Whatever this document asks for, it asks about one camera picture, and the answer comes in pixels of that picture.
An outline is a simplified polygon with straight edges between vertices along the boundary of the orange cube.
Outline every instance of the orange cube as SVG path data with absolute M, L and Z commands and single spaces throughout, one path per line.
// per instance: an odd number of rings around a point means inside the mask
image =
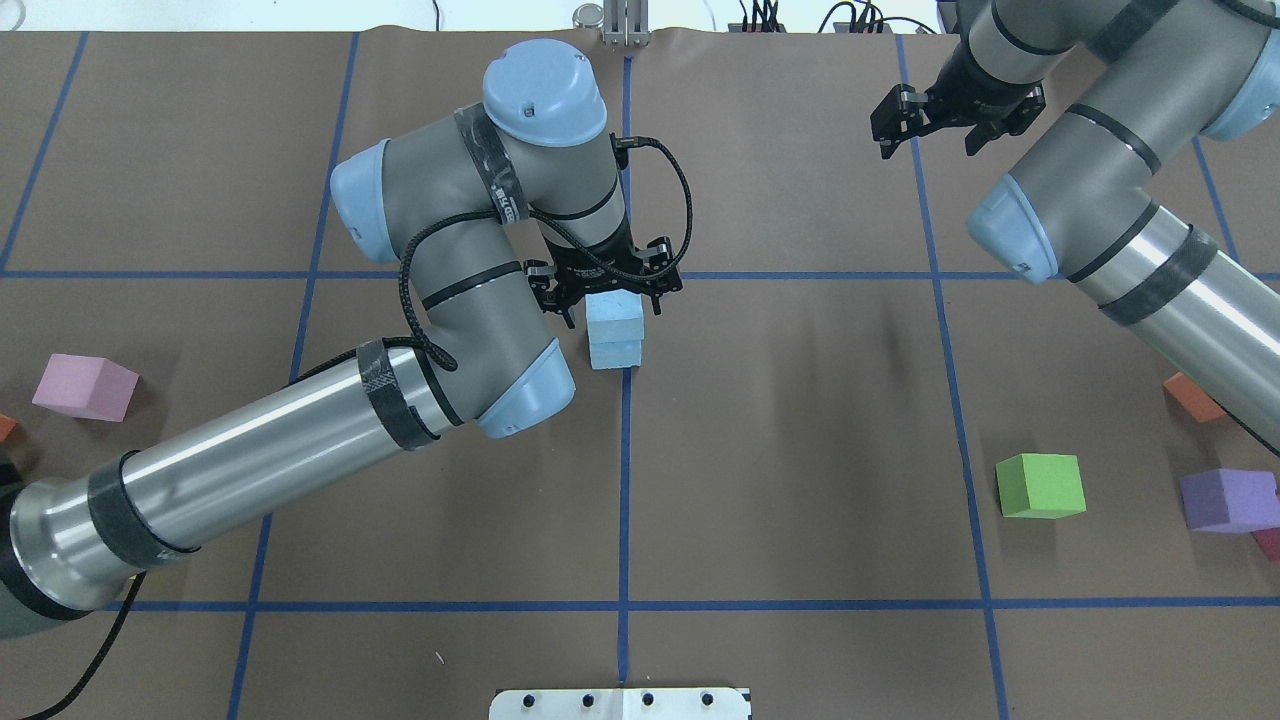
M 1196 418 L 1197 423 L 1208 423 L 1219 418 L 1226 418 L 1226 410 L 1213 401 L 1207 392 L 1201 389 L 1194 380 L 1178 373 L 1165 380 L 1165 391 L 1169 392 L 1183 406 L 1184 410 Z

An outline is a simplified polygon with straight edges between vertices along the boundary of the cube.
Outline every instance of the cube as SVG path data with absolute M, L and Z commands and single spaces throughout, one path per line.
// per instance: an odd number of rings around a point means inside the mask
M 55 354 L 31 402 L 72 418 L 119 423 L 137 384 L 137 373 L 105 357 Z
M 588 295 L 586 337 L 593 345 L 644 340 L 644 299 L 626 290 Z
M 1178 373 L 1165 380 L 1165 391 L 1169 392 L 1183 406 L 1197 423 L 1208 423 L 1226 416 L 1226 410 L 1219 405 L 1207 392 L 1201 389 L 1196 380 Z
M 1254 530 L 1253 539 L 1258 541 L 1258 547 L 1262 548 L 1262 555 L 1266 555 L 1267 560 L 1280 562 L 1280 528 Z
M 1202 533 L 1252 533 L 1280 527 L 1276 478 L 1263 470 L 1219 469 L 1181 480 L 1187 527 Z
M 618 368 L 640 366 L 640 341 L 631 342 L 593 342 L 591 351 L 593 370 L 613 370 Z
M 996 465 L 1005 518 L 1057 519 L 1084 512 L 1084 486 L 1074 455 L 1024 452 Z

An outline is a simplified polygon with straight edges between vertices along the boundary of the metal bracket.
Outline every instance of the metal bracket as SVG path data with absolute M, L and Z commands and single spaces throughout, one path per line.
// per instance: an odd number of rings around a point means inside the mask
M 489 705 L 489 720 L 750 720 L 751 691 L 653 688 L 504 691 Z
M 649 45 L 649 0 L 604 0 L 600 40 L 605 45 Z

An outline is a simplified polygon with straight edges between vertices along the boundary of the light blue block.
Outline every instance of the light blue block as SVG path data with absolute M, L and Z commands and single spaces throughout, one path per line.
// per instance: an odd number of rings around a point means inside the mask
M 588 342 L 644 340 L 644 299 L 626 290 L 586 296 Z
M 637 368 L 640 365 L 641 345 L 643 342 L 639 340 L 625 342 L 593 342 L 590 345 L 591 369 L 613 370 L 617 368 Z

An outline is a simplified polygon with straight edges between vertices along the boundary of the robotic arm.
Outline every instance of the robotic arm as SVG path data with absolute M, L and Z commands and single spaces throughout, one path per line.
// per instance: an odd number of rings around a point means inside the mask
M 1032 283 L 1065 275 L 1275 450 L 1280 297 L 1144 190 L 1197 135 L 1233 140 L 1280 104 L 1280 31 L 1265 24 L 1277 10 L 1253 4 L 991 0 L 937 83 L 895 87 L 872 135 L 887 159 L 910 137 L 973 126 L 973 155 L 1025 131 L 1039 81 L 1085 45 L 1108 69 L 1001 178 L 969 233 Z
M 586 58 L 534 40 L 489 67 L 483 104 L 342 163 L 334 205 L 366 255 L 399 260 L 415 337 L 366 342 L 76 482 L 23 487 L 0 457 L 0 638 L 82 618 L 131 575 L 463 421 L 499 438 L 563 409 L 573 380 L 543 311 L 572 327 L 585 293 L 626 288 L 657 311 L 681 290 L 682 251 L 667 238 L 632 246 L 620 168 L 628 149 L 655 145 L 684 174 L 657 141 L 604 126 Z M 502 224 L 529 217 L 554 264 L 517 261 Z

